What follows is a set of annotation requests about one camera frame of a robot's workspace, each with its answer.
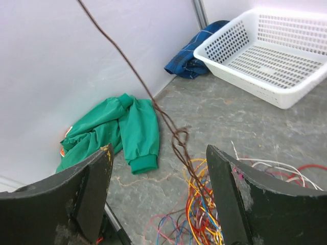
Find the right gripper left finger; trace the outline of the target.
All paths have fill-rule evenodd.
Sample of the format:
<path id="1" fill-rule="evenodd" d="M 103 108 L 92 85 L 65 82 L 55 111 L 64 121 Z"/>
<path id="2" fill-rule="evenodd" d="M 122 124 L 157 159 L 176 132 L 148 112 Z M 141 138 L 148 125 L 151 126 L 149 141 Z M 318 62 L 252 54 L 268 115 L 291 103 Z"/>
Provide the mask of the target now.
<path id="1" fill-rule="evenodd" d="M 113 146 L 14 192 L 1 192 L 1 244 L 95 244 L 113 165 Z"/>

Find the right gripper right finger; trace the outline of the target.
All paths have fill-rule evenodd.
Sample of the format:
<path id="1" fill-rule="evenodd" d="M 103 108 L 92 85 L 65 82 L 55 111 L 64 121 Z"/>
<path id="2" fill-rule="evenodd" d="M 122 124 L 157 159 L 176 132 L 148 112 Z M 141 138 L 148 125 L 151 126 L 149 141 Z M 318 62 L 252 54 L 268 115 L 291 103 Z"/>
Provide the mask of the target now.
<path id="1" fill-rule="evenodd" d="M 296 186 L 213 145 L 209 178 L 225 244 L 326 244 L 326 192 Z"/>

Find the green garment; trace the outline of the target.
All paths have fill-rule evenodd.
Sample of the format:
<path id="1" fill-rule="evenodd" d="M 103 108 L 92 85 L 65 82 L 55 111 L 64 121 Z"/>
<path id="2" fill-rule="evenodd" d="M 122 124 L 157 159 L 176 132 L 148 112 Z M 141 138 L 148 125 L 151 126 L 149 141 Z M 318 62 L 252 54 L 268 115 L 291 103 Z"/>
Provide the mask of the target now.
<path id="1" fill-rule="evenodd" d="M 66 132 L 61 144 L 61 172 L 112 144 L 123 151 L 134 175 L 158 169 L 159 125 L 151 100 L 123 94 L 97 104 Z"/>

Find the left white plastic basket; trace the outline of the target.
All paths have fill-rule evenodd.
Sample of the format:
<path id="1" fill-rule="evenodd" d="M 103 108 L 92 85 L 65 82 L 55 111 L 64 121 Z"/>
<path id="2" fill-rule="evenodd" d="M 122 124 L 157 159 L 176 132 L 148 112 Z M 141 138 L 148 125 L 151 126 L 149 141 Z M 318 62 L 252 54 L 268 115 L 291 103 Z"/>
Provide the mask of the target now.
<path id="1" fill-rule="evenodd" d="M 326 15 L 254 8 L 194 50 L 211 73 L 289 109 L 326 79 Z"/>

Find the blue plaid cloth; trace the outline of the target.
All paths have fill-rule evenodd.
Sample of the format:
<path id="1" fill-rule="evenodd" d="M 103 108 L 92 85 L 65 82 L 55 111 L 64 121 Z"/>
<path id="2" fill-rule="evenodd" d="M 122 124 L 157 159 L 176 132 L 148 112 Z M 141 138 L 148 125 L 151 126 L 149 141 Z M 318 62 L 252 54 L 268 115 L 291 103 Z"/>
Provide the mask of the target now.
<path id="1" fill-rule="evenodd" d="M 203 61 L 194 57 L 194 50 L 227 23 L 229 23 L 228 20 L 219 20 L 202 29 L 164 67 L 165 71 L 185 79 L 195 79 L 198 76 L 207 74 L 209 69 Z"/>

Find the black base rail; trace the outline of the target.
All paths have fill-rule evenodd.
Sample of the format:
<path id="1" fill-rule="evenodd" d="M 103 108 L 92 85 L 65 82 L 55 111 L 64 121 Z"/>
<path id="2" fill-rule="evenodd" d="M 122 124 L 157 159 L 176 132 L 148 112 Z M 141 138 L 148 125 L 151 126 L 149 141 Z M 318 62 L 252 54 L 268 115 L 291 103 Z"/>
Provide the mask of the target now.
<path id="1" fill-rule="evenodd" d="M 106 202 L 97 244 L 132 245 L 132 241 Z"/>

